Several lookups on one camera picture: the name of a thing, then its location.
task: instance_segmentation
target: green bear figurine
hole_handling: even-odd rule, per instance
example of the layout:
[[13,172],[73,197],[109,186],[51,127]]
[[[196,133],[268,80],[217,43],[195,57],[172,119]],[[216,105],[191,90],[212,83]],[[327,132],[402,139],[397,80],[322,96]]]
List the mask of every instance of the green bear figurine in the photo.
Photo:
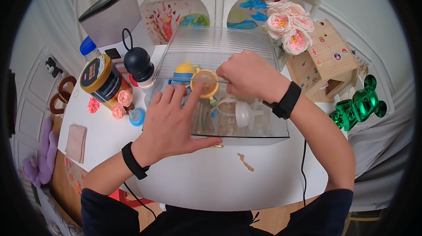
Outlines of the green bear figurine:
[[330,118],[341,129],[350,131],[357,122],[364,122],[369,115],[382,118],[387,112],[387,105],[384,101],[379,101],[375,88],[377,80],[373,75],[367,75],[364,83],[365,88],[358,90],[351,99],[339,101],[335,105],[335,111],[329,114]]

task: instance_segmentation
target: white table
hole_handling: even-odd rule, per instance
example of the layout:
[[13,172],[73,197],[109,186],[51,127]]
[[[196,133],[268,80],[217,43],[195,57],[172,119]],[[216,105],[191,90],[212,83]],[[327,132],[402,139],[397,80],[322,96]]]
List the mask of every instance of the white table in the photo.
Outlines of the white table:
[[[151,57],[155,65],[165,47],[156,46]],[[282,74],[290,78],[287,68]],[[139,87],[133,87],[136,107],[145,109],[144,96]],[[115,120],[104,106],[90,114],[89,97],[78,82],[67,105],[59,138],[59,150],[66,154],[69,125],[87,127],[85,159],[78,164],[87,171],[142,133],[142,127],[133,127],[128,116]],[[318,103],[325,112],[333,111],[334,105]],[[151,166],[147,178],[137,180],[133,176],[126,183],[140,197],[189,209],[240,211],[298,202],[304,187],[300,172],[304,138],[290,120],[288,129],[289,139],[270,146],[225,146],[168,157]],[[245,155],[245,162],[255,169],[253,172],[246,169],[237,153]],[[327,174],[309,147],[304,172],[308,181],[306,198],[323,193]]]

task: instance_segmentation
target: wooden birdhouse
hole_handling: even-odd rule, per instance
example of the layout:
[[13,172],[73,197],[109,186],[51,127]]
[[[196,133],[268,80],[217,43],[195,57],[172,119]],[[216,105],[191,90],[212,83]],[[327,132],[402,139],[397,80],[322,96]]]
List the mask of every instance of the wooden birdhouse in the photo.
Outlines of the wooden birdhouse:
[[334,102],[346,86],[356,85],[359,63],[350,47],[327,20],[314,22],[312,46],[289,55],[286,66],[292,80],[314,102]]

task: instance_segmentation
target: white wall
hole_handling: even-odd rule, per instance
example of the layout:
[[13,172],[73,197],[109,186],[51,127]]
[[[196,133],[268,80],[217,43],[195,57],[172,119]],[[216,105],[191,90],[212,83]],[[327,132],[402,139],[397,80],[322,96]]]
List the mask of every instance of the white wall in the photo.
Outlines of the white wall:
[[398,90],[412,71],[409,50],[400,23],[388,0],[324,0],[351,23],[361,38],[384,63],[393,86]]
[[36,30],[34,20],[29,13],[26,13],[13,44],[10,61],[10,69],[15,73],[18,100],[34,61],[44,47],[45,42]]

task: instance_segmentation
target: white door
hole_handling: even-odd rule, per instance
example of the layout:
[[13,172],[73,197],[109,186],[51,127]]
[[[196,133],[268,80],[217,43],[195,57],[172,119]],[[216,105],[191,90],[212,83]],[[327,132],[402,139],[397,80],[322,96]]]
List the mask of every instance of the white door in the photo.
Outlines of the white door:
[[51,54],[44,47],[35,61],[33,60],[22,91],[17,92],[16,134],[11,138],[16,168],[21,169],[22,160],[30,155],[36,156],[40,150],[44,121],[50,115],[47,107],[60,83],[47,72],[45,62],[48,57],[51,57]]

